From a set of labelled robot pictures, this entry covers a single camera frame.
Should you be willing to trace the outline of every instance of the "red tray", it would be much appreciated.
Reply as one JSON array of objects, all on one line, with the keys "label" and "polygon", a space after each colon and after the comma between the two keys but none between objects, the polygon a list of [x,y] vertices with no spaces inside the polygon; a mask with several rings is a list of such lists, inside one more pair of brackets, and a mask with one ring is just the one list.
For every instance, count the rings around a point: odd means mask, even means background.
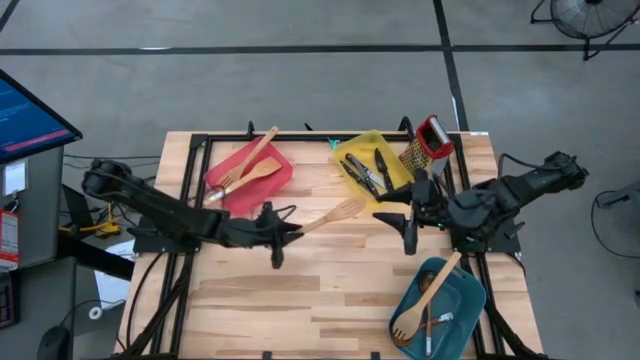
[{"label": "red tray", "polygon": [[[240,165],[240,163],[247,158],[251,150],[258,145],[260,139],[262,139],[262,137],[254,139],[216,167],[209,170],[204,175],[204,181],[207,185],[213,187],[227,171]],[[232,216],[245,216],[249,214],[254,207],[262,205],[267,198],[273,196],[281,187],[291,180],[293,176],[293,166],[271,143],[267,144],[267,146],[256,155],[253,161],[244,169],[242,175],[244,176],[249,173],[258,162],[269,156],[276,159],[282,167],[273,174],[255,179],[228,196],[225,196],[223,200],[224,208],[231,212]]]}]

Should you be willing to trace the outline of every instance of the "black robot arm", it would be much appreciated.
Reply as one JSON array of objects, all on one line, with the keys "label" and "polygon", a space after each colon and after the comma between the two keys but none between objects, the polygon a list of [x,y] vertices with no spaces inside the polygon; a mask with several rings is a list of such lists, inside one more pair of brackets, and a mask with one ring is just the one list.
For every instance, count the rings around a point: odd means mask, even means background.
[{"label": "black robot arm", "polygon": [[425,170],[419,169],[415,183],[379,197],[381,201],[410,204],[410,218],[392,213],[373,216],[400,232],[407,255],[415,254],[417,229],[422,226],[462,230],[474,241],[487,241],[496,233],[512,237],[524,223],[514,227],[508,221],[521,208],[544,194],[575,190],[584,184],[589,173],[575,160],[556,152],[545,158],[543,165],[523,175],[491,179],[456,195],[448,194],[446,185],[441,185],[437,178],[430,179]]},{"label": "black robot arm", "polygon": [[151,219],[157,229],[174,241],[209,242],[224,247],[267,246],[272,249],[272,266],[282,266],[282,248],[302,234],[300,225],[283,221],[267,202],[255,220],[234,218],[229,212],[196,209],[154,189],[123,163],[94,160],[84,174],[82,189],[92,197],[122,203]]}]

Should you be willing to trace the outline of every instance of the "teal plastic bin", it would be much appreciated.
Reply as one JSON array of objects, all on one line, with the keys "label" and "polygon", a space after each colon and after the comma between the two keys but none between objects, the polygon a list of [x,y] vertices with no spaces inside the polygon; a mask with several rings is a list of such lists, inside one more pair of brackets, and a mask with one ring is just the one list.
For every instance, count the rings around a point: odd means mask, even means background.
[{"label": "teal plastic bin", "polygon": [[[404,311],[415,305],[422,293],[419,281],[423,273],[437,274],[446,263],[442,258],[427,259],[411,281],[409,289],[389,321],[391,325]],[[431,328],[431,356],[427,358],[426,332],[418,330],[409,345],[398,347],[410,359],[414,360],[458,360],[471,337],[473,328],[478,322],[482,308],[487,299],[482,284],[473,275],[455,267],[431,300],[431,317],[453,313],[453,320]]]}]

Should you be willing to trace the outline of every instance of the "wooden table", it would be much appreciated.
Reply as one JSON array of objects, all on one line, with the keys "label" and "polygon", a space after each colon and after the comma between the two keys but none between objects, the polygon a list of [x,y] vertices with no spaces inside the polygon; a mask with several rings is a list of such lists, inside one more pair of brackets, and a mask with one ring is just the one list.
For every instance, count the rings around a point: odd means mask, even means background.
[{"label": "wooden table", "polygon": [[[182,187],[191,134],[169,132],[165,141],[156,187],[175,197]],[[471,183],[494,177],[497,169],[489,137],[461,136]],[[211,166],[245,144],[214,143]],[[298,206],[288,221],[308,223],[350,195],[328,143],[275,145],[294,165],[292,181],[272,199],[276,208]],[[391,146],[400,153],[406,143]],[[451,158],[457,176],[455,157]],[[199,177],[196,166],[190,196],[195,195]],[[263,351],[272,351],[274,358],[367,359],[377,351],[383,359],[404,358],[387,337],[388,320],[420,264],[432,256],[449,256],[450,247],[447,232],[425,228],[420,230],[417,254],[406,256],[398,233],[367,212],[322,227],[286,247],[279,270],[271,269],[267,249],[203,244],[192,272],[180,357],[260,358]],[[121,338],[133,293],[154,256],[146,254],[136,261]],[[134,336],[158,306],[166,258],[162,256],[144,284],[133,317]],[[506,255],[488,254],[487,261],[498,309],[524,343],[541,352],[522,270]],[[179,260],[176,274],[181,266]],[[163,351],[169,349],[174,310],[165,323]],[[487,352],[491,353],[485,315],[481,324]],[[464,357],[474,358],[471,342]]]}]

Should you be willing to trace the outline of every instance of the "floor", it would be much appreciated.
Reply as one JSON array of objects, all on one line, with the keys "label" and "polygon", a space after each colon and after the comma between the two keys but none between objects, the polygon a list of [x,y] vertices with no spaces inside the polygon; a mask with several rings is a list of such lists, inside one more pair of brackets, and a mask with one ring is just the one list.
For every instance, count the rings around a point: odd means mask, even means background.
[{"label": "floor", "polygon": [[[490,132],[497,153],[578,155],[585,186],[520,216],[542,342],[557,358],[636,359],[640,262],[607,253],[589,215],[598,192],[640,177],[640,46],[585,63],[579,41],[529,24],[536,3],[0,0],[0,67],[82,130],[65,150],[73,154],[154,155],[166,131],[249,120],[261,130],[394,129],[404,115],[418,124],[436,113],[448,130]],[[615,43],[640,43],[640,26]],[[65,167],[66,184],[79,187],[81,176]],[[612,248],[640,254],[629,204],[598,211],[596,226]],[[95,297],[91,273],[79,278],[78,297]],[[76,358],[109,354],[119,312],[79,316]]]}]

